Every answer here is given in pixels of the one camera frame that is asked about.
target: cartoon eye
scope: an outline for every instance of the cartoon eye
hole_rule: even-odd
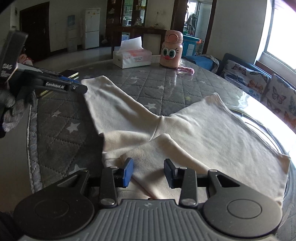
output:
[[[174,58],[176,56],[176,51],[174,49],[170,49],[168,52],[168,56],[170,58]]]
[[[167,56],[168,55],[168,48],[164,48],[163,49],[163,56]]]

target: refrigerator door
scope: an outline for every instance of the refrigerator door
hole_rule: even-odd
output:
[[[93,31],[93,32],[87,32],[84,33],[84,42],[83,42],[83,48],[84,49],[90,49],[99,47],[99,31]]]
[[[99,31],[100,9],[85,10],[85,32]]]

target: gray glove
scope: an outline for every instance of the gray glove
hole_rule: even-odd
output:
[[[26,88],[22,88],[19,94],[27,91]],[[35,105],[35,91],[29,91],[28,93],[25,99],[15,100],[9,90],[0,90],[0,104],[9,108],[3,114],[2,128],[5,132],[9,132],[18,125],[29,104]]]

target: gray ribbed plate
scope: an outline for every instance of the gray ribbed plate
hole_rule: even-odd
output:
[[[177,206],[175,200],[128,200],[112,209],[102,209],[87,228],[63,241],[227,241],[236,240],[211,229],[193,209]],[[22,241],[34,241],[27,236]],[[261,239],[276,241],[274,236]]]

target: tissue pack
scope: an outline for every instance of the tissue pack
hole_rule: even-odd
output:
[[[113,52],[113,63],[122,69],[151,64],[152,53],[142,48],[141,37],[124,40],[119,51]]]

